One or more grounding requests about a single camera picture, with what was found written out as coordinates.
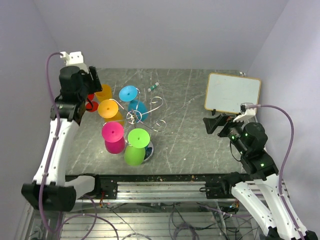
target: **wall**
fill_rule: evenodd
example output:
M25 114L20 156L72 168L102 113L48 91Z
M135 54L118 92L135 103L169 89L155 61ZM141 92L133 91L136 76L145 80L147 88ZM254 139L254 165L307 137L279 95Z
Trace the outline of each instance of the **wall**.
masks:
M284 180L293 206L307 228L320 235L320 1L290 0L249 69L262 79L260 103L284 108L295 126ZM268 151L280 168L290 125L273 109L259 120L269 136Z
M104 68L247 71L288 0L34 0L59 49Z
M30 183L49 135L50 101L45 60L58 50L31 0L0 2L0 224L1 239L14 239ZM50 72L55 93L59 59Z

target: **blue cup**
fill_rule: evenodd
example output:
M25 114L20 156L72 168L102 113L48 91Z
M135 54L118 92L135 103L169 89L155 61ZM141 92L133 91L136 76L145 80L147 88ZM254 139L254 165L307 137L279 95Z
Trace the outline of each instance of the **blue cup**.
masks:
M130 112L132 110L136 110L136 108L141 114L148 112L147 107L143 104L143 102L139 101L139 104L138 104L138 100L130 101L129 106L128 106L128 112ZM137 116L138 120L140 120L140 118L141 118L140 114L137 113L136 116ZM147 117L148 117L148 114L142 115L141 121L143 122L144 120L147 119Z

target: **yellow cup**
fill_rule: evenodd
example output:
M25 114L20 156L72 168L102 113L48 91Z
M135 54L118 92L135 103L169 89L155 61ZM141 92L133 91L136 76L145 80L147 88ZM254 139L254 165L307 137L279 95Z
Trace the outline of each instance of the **yellow cup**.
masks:
M101 103L103 100L112 99L111 87L107 84L102 84L102 91L97 91L95 93L96 98Z
M105 118L104 121L107 123L107 122L112 122L112 121L118 121L118 123L120 123L122 126L125 125L125 121L124 121L124 118L122 116L122 114L118 111L116 113L115 116L111 117L111 118Z

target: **plastic cup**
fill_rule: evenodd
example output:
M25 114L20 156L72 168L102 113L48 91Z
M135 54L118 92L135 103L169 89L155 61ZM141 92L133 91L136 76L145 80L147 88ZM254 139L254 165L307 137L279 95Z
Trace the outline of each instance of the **plastic cup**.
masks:
M135 128L129 132L128 141L134 148L145 149L145 147L150 143L150 135L142 128Z
M104 141L104 145L106 150L111 154L119 154L121 153L126 146L125 138L122 137L119 141L116 142L108 142Z
M138 166L144 161L145 155L146 150L144 148L135 148L128 145L124 151L124 160L130 166Z
M132 100L130 103L129 103L129 106L128 106L128 112L132 111L132 110L137 110L141 113L141 114L144 114L146 112L148 112L148 109L147 107L144 105L144 103L142 101L139 101L138 103L138 100ZM144 114L142 115L142 117L140 116L139 113L136 114L136 117L138 118L138 120L141 119L141 121L143 122L144 120L147 119L148 117L148 114Z
M103 125L101 130L102 137L108 143L118 142L123 138L125 129L120 123L116 121L107 122Z
M102 84L102 91L97 91L95 93L96 98L101 103L103 100L112 99L111 87L107 84Z
M125 125L124 117L122 116L122 114L119 111L116 113L116 115L114 117L105 118L104 121L106 123L112 122L112 121L118 121L117 123L120 123L122 126Z
M138 95L138 90L135 86L125 86L119 92L119 98L121 101L130 102L135 99Z
M104 119L113 118L118 111L118 104L113 100L103 100L98 106L98 113Z

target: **table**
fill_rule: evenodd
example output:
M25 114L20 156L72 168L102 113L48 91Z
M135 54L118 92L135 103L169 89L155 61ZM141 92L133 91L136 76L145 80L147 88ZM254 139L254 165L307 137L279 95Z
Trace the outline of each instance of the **table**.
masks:
M101 129L104 120L98 112L86 112L70 149L67 175L83 173L103 175L163 175L163 174L214 174L243 172L236 162L227 138L208 135L202 121L210 117L205 110L206 86L210 73L239 75L238 71L203 69L98 69L102 84L113 90L114 99L119 100L119 91L134 85L141 91L140 99L147 108L152 97L163 98L164 104L152 112L145 123L149 126L156 119L163 119L167 127L163 132L145 128L154 144L154 155L149 162L139 166L125 163L123 153L106 151ZM159 82L152 92L147 89ZM125 125L125 131L131 127Z

